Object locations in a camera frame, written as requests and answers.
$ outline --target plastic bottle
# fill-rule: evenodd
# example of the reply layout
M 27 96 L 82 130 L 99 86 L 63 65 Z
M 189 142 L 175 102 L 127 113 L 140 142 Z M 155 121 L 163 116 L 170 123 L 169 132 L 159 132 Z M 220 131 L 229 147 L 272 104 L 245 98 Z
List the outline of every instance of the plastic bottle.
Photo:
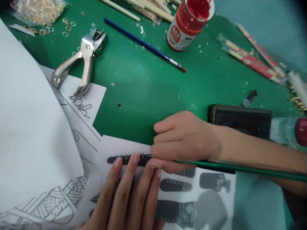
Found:
M 307 146 L 307 118 L 273 118 L 270 139 L 294 146 Z
M 212 18 L 214 8 L 213 0 L 183 0 L 166 35 L 169 46 L 186 50 Z

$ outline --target smartphone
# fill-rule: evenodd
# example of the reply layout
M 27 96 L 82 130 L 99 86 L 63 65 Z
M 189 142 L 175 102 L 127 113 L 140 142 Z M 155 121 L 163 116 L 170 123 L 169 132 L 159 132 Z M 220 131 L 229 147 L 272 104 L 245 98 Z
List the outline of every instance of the smartphone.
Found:
M 228 126 L 254 137 L 270 139 L 271 110 L 214 104 L 209 107 L 208 114 L 211 124 Z

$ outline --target hand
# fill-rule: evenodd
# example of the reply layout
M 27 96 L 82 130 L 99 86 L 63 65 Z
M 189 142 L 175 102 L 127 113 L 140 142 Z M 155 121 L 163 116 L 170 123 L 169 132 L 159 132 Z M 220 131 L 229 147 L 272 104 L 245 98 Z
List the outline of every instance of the hand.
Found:
M 152 159 L 153 166 L 162 168 L 168 173 L 174 173 L 193 166 L 172 160 L 216 161 L 219 159 L 222 144 L 218 137 L 217 126 L 199 119 L 189 111 L 171 115 L 156 123 L 153 128 L 158 135 L 153 140 L 154 144 L 150 147 L 150 153 L 159 158 Z
M 137 168 L 140 155 L 135 153 L 129 160 L 126 171 L 115 193 L 111 214 L 108 218 L 115 184 L 122 166 L 122 159 L 117 158 L 104 183 L 91 218 L 76 230 L 105 230 L 105 229 L 154 229 L 163 228 L 163 220 L 156 219 L 158 191 L 161 169 L 155 169 L 147 163 L 144 173 L 135 187 L 127 210 L 132 180 Z

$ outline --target green table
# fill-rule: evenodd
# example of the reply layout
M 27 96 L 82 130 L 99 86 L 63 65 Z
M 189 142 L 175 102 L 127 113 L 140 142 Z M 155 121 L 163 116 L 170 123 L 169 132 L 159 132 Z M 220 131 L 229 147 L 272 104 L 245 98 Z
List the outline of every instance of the green table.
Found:
M 209 105 L 219 103 L 240 106 L 253 89 L 258 91 L 258 99 L 253 102 L 253 107 L 270 109 L 275 117 L 304 115 L 287 99 L 289 90 L 285 86 L 269 81 L 222 50 L 221 44 L 216 40 L 221 32 L 243 49 L 252 50 L 250 43 L 236 26 L 223 17 L 215 15 L 190 47 L 177 53 L 166 43 L 165 31 L 168 30 L 169 23 L 162 21 L 160 25 L 154 25 L 135 12 L 140 15 L 140 25 L 144 27 L 144 41 L 185 67 L 187 73 L 183 73 L 105 24 L 103 17 L 142 39 L 143 35 L 136 26 L 136 21 L 98 0 L 70 0 L 69 3 L 71 5 L 53 26 L 54 33 L 48 36 L 31 37 L 10 27 L 9 29 L 40 64 L 53 69 L 68 59 L 72 52 L 77 51 L 81 38 L 90 32 L 92 23 L 108 33 L 109 42 L 104 54 L 96 59 L 93 78 L 94 83 L 107 87 L 93 124 L 101 135 L 151 145 L 155 136 L 153 125 L 156 122 L 182 110 L 189 110 L 207 120 Z M 66 32 L 63 18 L 76 22 L 76 26 L 68 32 L 69 37 L 62 35 L 62 32 Z M 6 25 L 24 25 L 7 13 L 2 14 L 1 19 Z M 83 65 L 80 65 L 71 75 L 80 78 L 82 71 Z M 253 185 L 247 185 L 253 180 L 249 175 L 238 174 L 235 217 L 244 205 L 244 197 L 249 191 L 253 191 L 250 190 Z M 272 182 L 270 188 L 273 194 L 281 191 Z M 283 209 L 283 201 L 278 202 Z M 234 229 L 238 229 L 236 223 L 234 221 Z

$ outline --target red paint bottle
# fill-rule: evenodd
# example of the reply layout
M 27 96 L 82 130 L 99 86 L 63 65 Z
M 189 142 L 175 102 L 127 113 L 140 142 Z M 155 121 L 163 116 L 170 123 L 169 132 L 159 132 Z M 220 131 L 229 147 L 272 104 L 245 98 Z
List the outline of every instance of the red paint bottle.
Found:
M 213 14 L 213 0 L 183 0 L 166 35 L 169 46 L 178 52 L 186 50 Z

